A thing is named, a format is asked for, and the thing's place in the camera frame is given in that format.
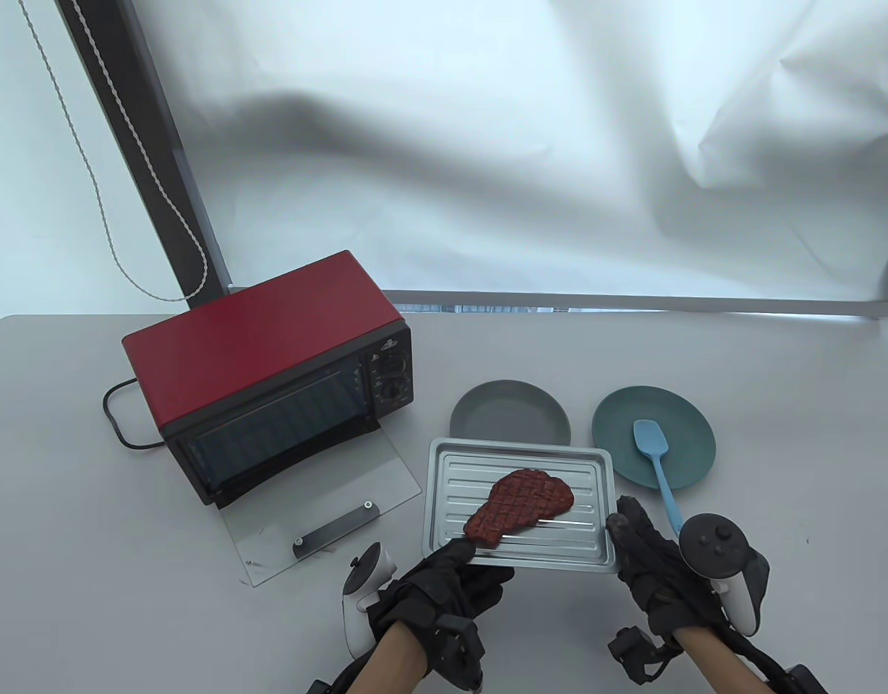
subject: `baking tray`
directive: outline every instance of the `baking tray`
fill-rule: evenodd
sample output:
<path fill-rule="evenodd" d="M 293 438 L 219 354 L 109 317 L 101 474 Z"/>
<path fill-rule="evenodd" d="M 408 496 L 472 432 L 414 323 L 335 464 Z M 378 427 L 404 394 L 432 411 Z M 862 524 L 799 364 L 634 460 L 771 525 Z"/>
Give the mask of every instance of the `baking tray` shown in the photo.
<path fill-rule="evenodd" d="M 605 519 L 615 508 L 615 473 L 606 450 L 533 443 L 435 439 L 425 488 L 425 556 L 464 535 L 464 524 L 486 502 L 492 485 L 513 470 L 532 468 L 560 477 L 573 490 L 573 508 L 534 528 L 480 548 L 474 564 L 617 571 Z"/>

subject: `glove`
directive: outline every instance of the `glove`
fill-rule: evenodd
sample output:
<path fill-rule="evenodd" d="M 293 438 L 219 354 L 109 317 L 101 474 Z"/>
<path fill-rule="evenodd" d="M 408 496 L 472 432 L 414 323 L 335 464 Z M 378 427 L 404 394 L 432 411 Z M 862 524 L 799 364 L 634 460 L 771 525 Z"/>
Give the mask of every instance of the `glove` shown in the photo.
<path fill-rule="evenodd" d="M 459 672 L 473 665 L 464 664 L 466 648 L 455 648 L 455 638 L 477 644 L 470 648 L 476 652 L 469 654 L 469 660 L 475 660 L 478 669 L 484 651 L 473 620 L 501 600 L 503 583 L 514 576 L 514 569 L 507 566 L 470 565 L 476 553 L 473 542 L 454 539 L 390 583 L 379 592 L 379 601 L 367 608 L 377 642 L 391 625 L 403 622 L 422 645 L 428 672 L 435 670 L 460 688 L 473 688 Z"/>
<path fill-rule="evenodd" d="M 673 631 L 682 627 L 728 628 L 711 583 L 682 558 L 679 546 L 659 534 L 638 500 L 622 496 L 606 528 L 620 561 L 618 578 L 646 612 L 649 630 L 677 648 Z"/>

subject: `window blind cord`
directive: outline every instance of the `window blind cord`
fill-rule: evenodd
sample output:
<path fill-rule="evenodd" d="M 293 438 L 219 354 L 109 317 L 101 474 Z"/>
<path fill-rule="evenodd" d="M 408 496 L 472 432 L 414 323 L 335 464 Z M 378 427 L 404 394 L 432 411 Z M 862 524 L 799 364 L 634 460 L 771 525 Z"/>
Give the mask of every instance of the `window blind cord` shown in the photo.
<path fill-rule="evenodd" d="M 206 278 L 209 275 L 209 261 L 206 258 L 206 252 L 203 251 L 202 245 L 200 245 L 199 240 L 197 239 L 196 234 L 194 234 L 193 229 L 190 228 L 190 225 L 187 224 L 186 219 L 182 214 L 180 214 L 180 210 L 177 209 L 177 205 L 171 200 L 167 191 L 164 189 L 161 181 L 158 179 L 158 175 L 155 172 L 154 166 L 152 165 L 152 161 L 149 159 L 148 153 L 145 151 L 145 146 L 142 144 L 142 140 L 139 137 L 139 133 L 136 132 L 135 126 L 132 125 L 132 121 L 129 119 L 129 113 L 127 113 L 126 107 L 123 106 L 123 100 L 120 98 L 119 93 L 116 91 L 116 84 L 113 83 L 113 80 L 110 77 L 110 72 L 108 72 L 106 68 L 106 64 L 103 62 L 103 56 L 101 56 L 100 50 L 97 49 L 97 43 L 94 41 L 93 34 L 90 33 L 90 26 L 87 26 L 87 20 L 84 19 L 84 14 L 81 12 L 81 7 L 77 3 L 77 0 L 71 0 L 71 4 L 74 6 L 74 12 L 77 13 L 77 18 L 81 22 L 81 27 L 84 29 L 84 34 L 87 36 L 87 41 L 90 43 L 90 48 L 93 50 L 94 57 L 97 59 L 97 63 L 100 65 L 101 72 L 103 73 L 103 78 L 106 79 L 107 86 L 110 88 L 110 92 L 113 93 L 113 99 L 116 100 L 116 105 L 119 107 L 119 112 L 122 113 L 123 120 L 126 122 L 127 128 L 129 128 L 129 132 L 132 134 L 133 139 L 136 142 L 136 146 L 139 148 L 141 152 L 142 159 L 145 162 L 146 168 L 148 169 L 150 175 L 152 176 L 152 180 L 154 181 L 155 187 L 160 192 L 162 198 L 164 198 L 164 202 L 167 202 L 171 211 L 174 212 L 177 219 L 179 219 L 181 226 L 184 228 L 184 231 L 187 232 L 187 235 L 190 237 L 190 241 L 193 241 L 193 244 L 197 247 L 197 251 L 200 254 L 200 259 L 202 259 L 203 263 L 203 276 L 200 279 L 200 284 L 196 287 L 195 290 L 190 292 L 190 294 L 185 294 L 176 299 L 170 299 L 163 296 L 158 296 L 157 294 L 152 294 L 152 292 L 143 288 L 137 281 L 133 280 L 129 272 L 126 271 L 126 268 L 123 268 L 123 264 L 120 263 L 119 257 L 116 254 L 116 245 L 113 243 L 113 236 L 110 234 L 110 225 L 106 220 L 106 209 L 103 207 L 103 195 L 101 195 L 100 185 L 97 182 L 97 176 L 94 174 L 93 166 L 90 165 L 90 159 L 87 158 L 87 153 L 84 152 L 84 145 L 81 145 L 81 139 L 77 135 L 77 128 L 74 126 L 74 122 L 71 119 L 71 113 L 68 111 L 68 105 L 64 101 L 64 95 L 61 93 L 61 87 L 58 86 L 58 80 L 55 77 L 55 72 L 53 67 L 51 66 L 51 62 L 48 60 L 48 56 L 45 53 L 45 48 L 42 46 L 42 42 L 40 40 L 40 36 L 38 36 L 38 32 L 36 27 L 33 26 L 33 21 L 30 17 L 30 13 L 27 10 L 27 4 L 25 4 L 24 0 L 17 0 L 17 3 L 20 6 L 20 10 L 23 12 L 23 17 L 27 20 L 27 26 L 30 28 L 30 34 L 32 34 L 34 42 L 36 42 L 36 47 L 38 49 L 38 53 L 40 53 L 40 57 L 42 58 L 42 63 L 45 65 L 45 69 L 48 72 L 48 78 L 51 80 L 51 86 L 54 87 L 55 95 L 58 97 L 58 103 L 61 106 L 61 112 L 64 114 L 64 120 L 68 124 L 68 129 L 71 130 L 71 136 L 74 138 L 74 144 L 77 146 L 77 152 L 81 155 L 81 160 L 84 162 L 84 167 L 87 169 L 87 174 L 90 176 L 90 183 L 93 185 L 94 196 L 97 198 L 97 208 L 100 210 L 100 218 L 101 223 L 103 223 L 103 232 L 106 234 L 107 244 L 110 245 L 110 253 L 113 255 L 113 261 L 116 263 L 116 267 L 119 268 L 119 271 L 123 273 L 123 276 L 129 281 L 129 283 L 135 287 L 137 290 L 141 291 L 146 296 L 152 297 L 153 299 L 157 299 L 158 301 L 168 301 L 171 304 L 176 304 L 178 301 L 186 301 L 187 299 L 191 299 L 197 294 L 199 294 L 203 287 L 206 286 Z"/>

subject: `blue spatula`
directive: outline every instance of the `blue spatula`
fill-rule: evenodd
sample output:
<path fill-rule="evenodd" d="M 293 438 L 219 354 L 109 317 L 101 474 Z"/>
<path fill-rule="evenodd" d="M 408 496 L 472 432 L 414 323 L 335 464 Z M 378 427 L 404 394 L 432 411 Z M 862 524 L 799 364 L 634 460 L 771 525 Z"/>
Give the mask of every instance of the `blue spatula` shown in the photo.
<path fill-rule="evenodd" d="M 633 423 L 633 440 L 636 442 L 636 448 L 640 453 L 653 461 L 653 468 L 656 470 L 656 480 L 659 482 L 659 491 L 662 492 L 662 501 L 666 505 L 666 515 L 669 516 L 669 525 L 672 526 L 676 538 L 682 532 L 682 526 L 685 525 L 685 519 L 682 518 L 682 512 L 675 505 L 675 497 L 673 491 L 669 489 L 669 482 L 666 482 L 666 473 L 662 472 L 662 456 L 669 452 L 669 442 L 666 435 L 662 433 L 659 424 L 652 419 L 638 419 Z"/>

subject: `black glove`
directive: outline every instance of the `black glove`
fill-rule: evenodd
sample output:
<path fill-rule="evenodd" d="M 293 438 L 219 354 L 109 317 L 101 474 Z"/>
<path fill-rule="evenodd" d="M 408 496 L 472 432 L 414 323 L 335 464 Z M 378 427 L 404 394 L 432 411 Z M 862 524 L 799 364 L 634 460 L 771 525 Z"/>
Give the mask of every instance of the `black glove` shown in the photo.
<path fill-rule="evenodd" d="M 663 538 L 638 500 L 622 496 L 606 526 L 620 562 L 618 577 L 646 612 L 649 630 L 678 648 L 673 631 L 727 621 L 711 582 L 688 568 L 679 546 Z"/>
<path fill-rule="evenodd" d="M 460 688 L 474 688 L 472 671 L 484 652 L 473 620 L 500 601 L 501 584 L 514 576 L 507 566 L 470 565 L 476 553 L 473 542 L 454 539 L 390 583 L 367 608 L 377 642 L 403 622 L 422 645 L 428 672 Z"/>
<path fill-rule="evenodd" d="M 709 627 L 731 651 L 759 668 L 766 680 L 771 683 L 787 680 L 777 662 L 731 627 L 711 582 L 692 571 L 682 558 L 679 546 L 653 528 L 640 502 L 622 496 L 617 509 L 617 513 L 608 516 L 605 525 L 620 562 L 618 577 L 630 588 L 639 608 L 646 612 L 650 631 L 665 641 L 665 645 L 656 648 L 636 627 L 619 631 L 609 649 L 615 660 L 625 667 L 627 675 L 638 684 L 652 682 L 669 661 L 682 652 L 673 631 L 682 627 Z M 659 664 L 659 669 L 647 674 L 649 664 Z"/>

